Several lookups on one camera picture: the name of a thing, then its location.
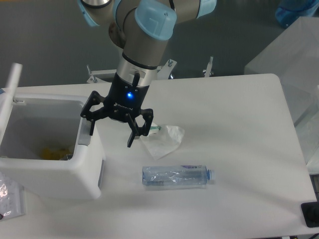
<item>cable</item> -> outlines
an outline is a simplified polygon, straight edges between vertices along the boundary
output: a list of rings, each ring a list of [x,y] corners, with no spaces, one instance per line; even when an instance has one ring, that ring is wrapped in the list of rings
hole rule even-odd
[[[312,237],[310,237],[309,239],[315,239],[317,236],[319,236],[319,233],[314,234]]]

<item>white table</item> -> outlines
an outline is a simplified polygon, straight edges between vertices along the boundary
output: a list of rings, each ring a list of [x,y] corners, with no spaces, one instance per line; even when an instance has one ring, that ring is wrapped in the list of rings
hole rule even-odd
[[[110,84],[19,88],[107,95]],[[107,161],[95,201],[26,194],[27,214],[0,223],[1,238],[250,239],[318,233],[300,204],[316,197],[285,97],[274,75],[154,81],[144,108],[185,129],[181,147],[153,161],[127,124],[97,122]],[[205,164],[205,189],[149,191],[142,166]]]

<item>white bin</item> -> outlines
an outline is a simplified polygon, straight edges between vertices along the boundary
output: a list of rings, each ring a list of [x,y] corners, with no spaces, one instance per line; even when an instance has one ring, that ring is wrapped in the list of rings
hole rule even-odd
[[[98,198],[105,154],[97,129],[90,136],[90,123],[80,117],[86,100],[16,94],[0,145],[0,171],[40,196]],[[73,157],[44,160],[44,148],[69,148]]]

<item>bottle label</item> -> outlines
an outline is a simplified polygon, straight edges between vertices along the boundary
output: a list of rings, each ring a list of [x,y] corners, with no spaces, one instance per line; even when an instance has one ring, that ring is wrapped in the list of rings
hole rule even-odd
[[[181,165],[184,168],[201,168],[201,165]]]

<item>blue light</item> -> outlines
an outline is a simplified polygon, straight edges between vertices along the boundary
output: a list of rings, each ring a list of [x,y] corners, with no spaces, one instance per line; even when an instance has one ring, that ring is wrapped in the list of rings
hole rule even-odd
[[[133,99],[134,96],[131,92],[128,92],[127,97],[131,100],[131,99]]]

